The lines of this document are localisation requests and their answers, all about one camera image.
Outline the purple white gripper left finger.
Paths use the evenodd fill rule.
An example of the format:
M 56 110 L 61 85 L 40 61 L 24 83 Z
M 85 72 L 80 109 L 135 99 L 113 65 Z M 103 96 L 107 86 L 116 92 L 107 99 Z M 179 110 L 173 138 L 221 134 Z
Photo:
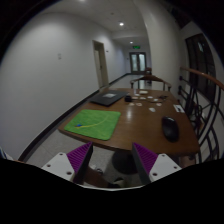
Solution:
M 80 184 L 83 182 L 91 155 L 93 143 L 86 143 L 69 153 L 59 152 L 42 169 L 65 180 Z

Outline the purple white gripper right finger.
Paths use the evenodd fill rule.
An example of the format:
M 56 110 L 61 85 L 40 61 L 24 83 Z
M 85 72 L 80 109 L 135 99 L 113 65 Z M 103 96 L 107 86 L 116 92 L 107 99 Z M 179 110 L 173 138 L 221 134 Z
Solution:
M 143 185 L 181 170 L 167 154 L 156 154 L 137 143 L 132 144 L 132 154 Z

